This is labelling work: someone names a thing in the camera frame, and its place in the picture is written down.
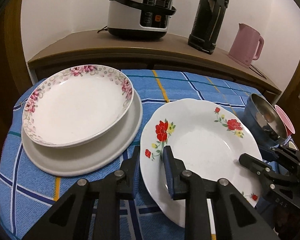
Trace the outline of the black thermos flask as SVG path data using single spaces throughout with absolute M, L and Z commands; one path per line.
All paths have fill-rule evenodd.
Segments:
M 199 0 L 189 46 L 208 54 L 214 52 L 228 5 L 229 0 Z

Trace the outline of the blue checkered tablecloth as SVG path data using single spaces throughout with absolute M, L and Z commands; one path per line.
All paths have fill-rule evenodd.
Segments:
M 34 89 L 26 92 L 21 103 L 14 107 L 13 124 L 0 163 L 0 221 L 9 236 L 19 239 L 72 239 L 75 215 L 79 212 L 74 205 L 82 197 L 81 194 L 76 195 L 74 184 L 83 179 L 89 182 L 100 180 L 118 170 L 125 159 L 132 157 L 134 147 L 140 147 L 143 128 L 160 106 L 181 99 L 196 99 L 213 102 L 239 118 L 250 94 L 254 94 L 252 90 L 244 90 L 234 83 L 212 82 L 208 77 L 186 72 L 126 70 L 122 73 L 130 79 L 134 91 L 141 98 L 142 122 L 128 148 L 94 172 L 61 177 L 35 166 L 21 141 L 23 110 Z M 237 239 L 277 239 L 274 230 L 237 189 L 231 195 L 231 202 L 238 225 Z M 207 200 L 207 206 L 212 236 L 216 232 L 211 199 Z M 97 201 L 87 239 L 93 239 L 96 208 Z M 120 237 L 122 232 L 129 239 L 185 239 L 185 226 L 171 221 L 150 196 L 140 167 L 135 198 L 120 202 Z

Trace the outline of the pink floral white plate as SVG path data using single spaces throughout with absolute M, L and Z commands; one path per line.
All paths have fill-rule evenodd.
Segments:
M 23 130 L 41 146 L 83 145 L 116 125 L 133 99 L 133 84 L 121 71 L 95 64 L 71 67 L 34 89 L 23 110 Z

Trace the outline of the blue steel bowl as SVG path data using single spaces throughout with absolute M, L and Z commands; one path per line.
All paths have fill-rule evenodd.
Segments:
M 285 124 L 277 111 L 260 95 L 250 94 L 241 120 L 259 146 L 271 148 L 283 144 L 288 138 Z

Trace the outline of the pink plastic bowl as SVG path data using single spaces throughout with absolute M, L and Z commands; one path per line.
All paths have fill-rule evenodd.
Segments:
M 282 122 L 285 124 L 285 127 L 287 129 L 287 136 L 295 134 L 295 128 L 294 128 L 290 118 L 288 117 L 288 115 L 278 105 L 275 105 L 274 108 L 277 111 Z

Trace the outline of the red floral white plate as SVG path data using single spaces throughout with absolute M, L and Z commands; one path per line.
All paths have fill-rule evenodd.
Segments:
M 147 191 L 161 211 L 185 226 L 185 201 L 168 193 L 162 153 L 170 146 L 175 158 L 202 178 L 226 178 L 252 205 L 261 198 L 255 174 L 241 166 L 239 156 L 261 154 L 249 129 L 230 111 L 209 101 L 181 99 L 160 106 L 144 126 L 140 139 L 140 170 Z

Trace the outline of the brown wooden sideboard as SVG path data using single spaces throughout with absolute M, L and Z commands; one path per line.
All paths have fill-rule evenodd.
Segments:
M 256 67 L 245 68 L 216 48 L 213 54 L 198 51 L 187 44 L 187 38 L 167 34 L 152 41 L 128 41 L 108 32 L 72 33 L 49 45 L 28 61 L 38 77 L 83 65 L 102 64 L 116 69 L 149 69 L 190 72 L 216 77 L 258 89 L 274 102 L 281 90 Z

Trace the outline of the pink electric kettle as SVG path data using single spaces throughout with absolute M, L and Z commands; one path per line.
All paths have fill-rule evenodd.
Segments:
M 240 23 L 228 57 L 243 67 L 249 68 L 252 61 L 259 59 L 263 46 L 264 39 L 261 34 L 251 26 Z

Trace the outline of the white electric rice cooker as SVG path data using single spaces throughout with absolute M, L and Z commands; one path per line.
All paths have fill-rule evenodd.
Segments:
M 125 40 L 159 40 L 175 12 L 173 0 L 109 0 L 107 31 Z

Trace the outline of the plain grey flat plate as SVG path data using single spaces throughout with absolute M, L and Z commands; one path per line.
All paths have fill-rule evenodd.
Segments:
M 94 172 L 115 160 L 132 143 L 142 122 L 143 107 L 139 94 L 125 116 L 109 132 L 84 145 L 49 148 L 32 142 L 21 130 L 21 141 L 30 161 L 40 170 L 61 177 Z

